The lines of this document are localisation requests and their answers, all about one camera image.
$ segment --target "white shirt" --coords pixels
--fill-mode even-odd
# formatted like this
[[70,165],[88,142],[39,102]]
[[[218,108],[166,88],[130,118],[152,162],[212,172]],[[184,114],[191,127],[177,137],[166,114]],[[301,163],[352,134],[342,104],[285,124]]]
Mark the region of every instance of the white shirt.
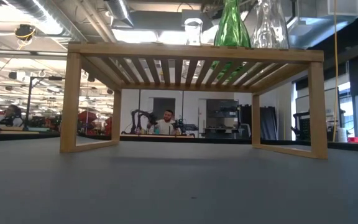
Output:
[[[0,122],[2,121],[2,119],[5,118],[5,115],[0,114]],[[20,118],[15,118],[13,119],[13,126],[14,127],[19,127],[21,124],[23,123],[23,121]]]
[[174,121],[165,122],[164,119],[158,120],[157,124],[154,127],[154,130],[158,128],[160,130],[160,134],[175,134],[175,129],[172,125],[174,123]]

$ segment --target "table surface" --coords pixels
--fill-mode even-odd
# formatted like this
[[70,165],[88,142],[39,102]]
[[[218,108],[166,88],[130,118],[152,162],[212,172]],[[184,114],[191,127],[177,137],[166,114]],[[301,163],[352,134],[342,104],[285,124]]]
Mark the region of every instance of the table surface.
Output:
[[0,142],[0,223],[358,223],[358,152],[121,142],[59,154],[59,142]]
[[150,138],[194,138],[193,136],[174,136],[174,135],[164,135],[164,134],[122,134],[121,136],[150,137]]

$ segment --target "clear glass vase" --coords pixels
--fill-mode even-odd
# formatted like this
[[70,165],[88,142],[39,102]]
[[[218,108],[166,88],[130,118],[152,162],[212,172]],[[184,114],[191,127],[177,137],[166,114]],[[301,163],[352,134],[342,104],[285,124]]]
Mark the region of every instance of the clear glass vase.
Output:
[[[200,46],[201,45],[201,31],[203,29],[203,21],[198,18],[190,18],[185,20],[185,32],[187,36],[186,45],[194,45]],[[183,78],[187,77],[187,72],[189,69],[190,60],[183,60],[183,67],[181,76]],[[202,61],[197,62],[197,67],[195,73],[193,75],[193,79],[198,78],[200,74],[201,68],[203,66]]]
[[280,0],[258,0],[257,25],[252,36],[256,48],[288,49],[287,24]]
[[[238,0],[224,0],[224,9],[221,21],[219,22],[218,31],[215,35],[215,46],[230,46],[230,47],[251,47],[247,29],[241,19],[239,12]],[[213,62],[214,69],[218,62]],[[222,71],[217,76],[217,79],[224,75],[224,72],[230,68],[231,62],[227,63]],[[233,72],[228,80],[233,77],[241,67]]]

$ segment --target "window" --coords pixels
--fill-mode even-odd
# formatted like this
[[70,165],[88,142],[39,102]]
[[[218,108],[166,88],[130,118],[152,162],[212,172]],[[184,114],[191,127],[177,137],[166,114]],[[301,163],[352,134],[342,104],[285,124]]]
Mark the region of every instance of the window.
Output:
[[338,86],[339,88],[339,107],[345,111],[343,114],[345,129],[347,130],[348,137],[354,137],[354,122],[353,122],[353,102],[350,95],[350,82]]

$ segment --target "yellow cable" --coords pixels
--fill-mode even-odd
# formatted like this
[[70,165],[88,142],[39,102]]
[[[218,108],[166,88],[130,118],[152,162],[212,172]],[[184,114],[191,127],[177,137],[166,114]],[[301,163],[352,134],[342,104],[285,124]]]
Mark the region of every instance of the yellow cable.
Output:
[[15,35],[17,38],[26,38],[26,37],[30,37],[31,35],[34,34],[34,32],[36,31],[37,29],[34,29],[31,33],[27,34],[27,35],[24,35],[24,36],[18,36],[18,35]]
[[336,111],[337,111],[337,98],[338,98],[338,47],[337,47],[337,35],[336,35],[336,1],[334,0],[334,48],[335,48],[335,101],[334,101],[334,134],[333,142],[335,142],[336,135]]

